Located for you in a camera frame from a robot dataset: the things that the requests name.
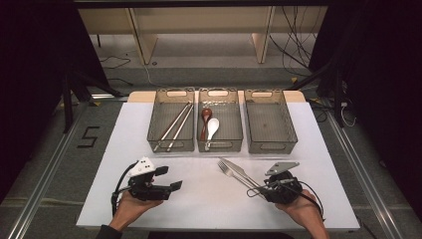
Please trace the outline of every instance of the plastic tray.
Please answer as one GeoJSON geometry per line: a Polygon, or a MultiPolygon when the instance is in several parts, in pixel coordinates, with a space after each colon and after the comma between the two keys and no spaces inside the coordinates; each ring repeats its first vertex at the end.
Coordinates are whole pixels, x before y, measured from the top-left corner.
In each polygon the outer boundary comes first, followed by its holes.
{"type": "Polygon", "coordinates": [[[195,89],[158,89],[149,123],[147,140],[153,152],[193,151],[195,89]],[[180,115],[174,127],[163,138],[180,115]]]}
{"type": "Polygon", "coordinates": [[[250,153],[291,153],[298,138],[282,90],[246,90],[250,153]]]}
{"type": "Polygon", "coordinates": [[[240,114],[239,97],[236,89],[212,88],[199,89],[197,140],[200,152],[240,151],[242,148],[243,131],[240,114]],[[220,126],[212,139],[200,140],[204,121],[202,110],[209,108],[212,118],[218,119],[220,126]]]}

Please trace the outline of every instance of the white spoon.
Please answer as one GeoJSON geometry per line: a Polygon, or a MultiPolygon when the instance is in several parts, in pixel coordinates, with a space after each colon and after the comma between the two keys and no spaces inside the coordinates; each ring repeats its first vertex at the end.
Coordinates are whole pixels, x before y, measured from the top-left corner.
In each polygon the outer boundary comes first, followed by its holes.
{"type": "Polygon", "coordinates": [[[208,151],[210,148],[210,140],[212,139],[212,136],[214,135],[214,133],[217,131],[218,127],[220,126],[220,122],[215,119],[212,118],[210,121],[208,121],[208,138],[207,138],[207,142],[205,143],[205,151],[208,151]]]}

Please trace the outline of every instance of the black wall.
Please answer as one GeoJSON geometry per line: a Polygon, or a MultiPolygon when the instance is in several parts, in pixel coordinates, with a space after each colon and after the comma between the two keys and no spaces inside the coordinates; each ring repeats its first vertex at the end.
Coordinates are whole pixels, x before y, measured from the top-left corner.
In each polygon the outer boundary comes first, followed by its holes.
{"type": "Polygon", "coordinates": [[[68,71],[108,86],[72,1],[16,2],[0,2],[0,201],[31,158],[68,71]]]}

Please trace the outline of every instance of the hand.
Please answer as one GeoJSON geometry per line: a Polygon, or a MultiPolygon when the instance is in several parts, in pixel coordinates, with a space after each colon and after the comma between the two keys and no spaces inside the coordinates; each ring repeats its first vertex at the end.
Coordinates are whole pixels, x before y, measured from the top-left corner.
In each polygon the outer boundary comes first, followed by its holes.
{"type": "MultiPolygon", "coordinates": [[[[316,197],[306,189],[302,193],[310,197],[313,201],[316,200],[316,197]]],[[[307,199],[299,196],[290,204],[276,203],[276,207],[288,213],[296,223],[307,228],[311,235],[313,235],[313,238],[329,238],[317,207],[307,199]]]]}
{"type": "Polygon", "coordinates": [[[122,194],[120,203],[110,227],[121,232],[147,210],[160,205],[163,201],[141,201],[130,195],[128,191],[122,194]]]}

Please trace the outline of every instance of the fork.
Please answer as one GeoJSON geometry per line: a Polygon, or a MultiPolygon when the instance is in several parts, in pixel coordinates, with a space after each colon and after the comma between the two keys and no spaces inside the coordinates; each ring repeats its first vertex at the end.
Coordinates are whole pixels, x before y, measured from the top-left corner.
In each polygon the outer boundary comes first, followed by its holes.
{"type": "Polygon", "coordinates": [[[232,169],[230,169],[223,161],[219,161],[218,162],[218,166],[221,168],[221,170],[224,172],[224,174],[226,174],[229,177],[236,178],[238,181],[242,182],[249,189],[252,189],[254,192],[256,192],[260,197],[262,197],[263,199],[265,199],[265,197],[257,189],[254,189],[254,186],[252,184],[250,184],[248,181],[242,179],[241,177],[237,176],[232,171],[232,169]]]}

